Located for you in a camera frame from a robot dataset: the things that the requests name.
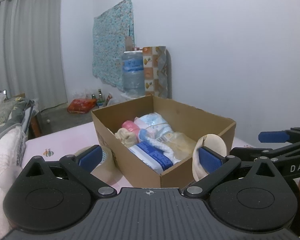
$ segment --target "red bag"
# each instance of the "red bag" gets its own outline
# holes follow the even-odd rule
[[[86,114],[96,106],[96,99],[77,98],[68,106],[69,113]]]

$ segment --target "floor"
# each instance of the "floor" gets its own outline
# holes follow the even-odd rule
[[[91,111],[87,114],[71,114],[68,113],[67,106],[67,104],[62,104],[41,112],[41,129],[43,135],[92,122]]]

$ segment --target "water dispenser bottle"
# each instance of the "water dispenser bottle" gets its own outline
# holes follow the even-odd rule
[[[145,95],[142,50],[134,49],[125,51],[122,56],[123,90],[129,97],[141,97]]]

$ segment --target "blue label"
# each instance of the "blue label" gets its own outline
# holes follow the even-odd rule
[[[152,147],[147,142],[140,142],[137,144],[137,146],[146,154],[148,154],[151,158],[156,160],[161,165],[164,171],[173,166],[172,161],[168,157],[163,155],[162,150]]]
[[[143,70],[143,61],[142,59],[124,60],[122,70],[124,72]]]

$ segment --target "cardboard box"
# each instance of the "cardboard box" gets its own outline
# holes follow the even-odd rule
[[[133,121],[135,117],[153,112],[161,114],[174,131],[183,132],[194,141],[213,133],[225,141],[228,150],[231,149],[235,121],[172,99],[146,96],[93,111],[92,117],[99,144],[112,150],[116,166],[134,187],[183,188],[194,180],[191,156],[157,174],[111,133],[117,132],[125,121]]]

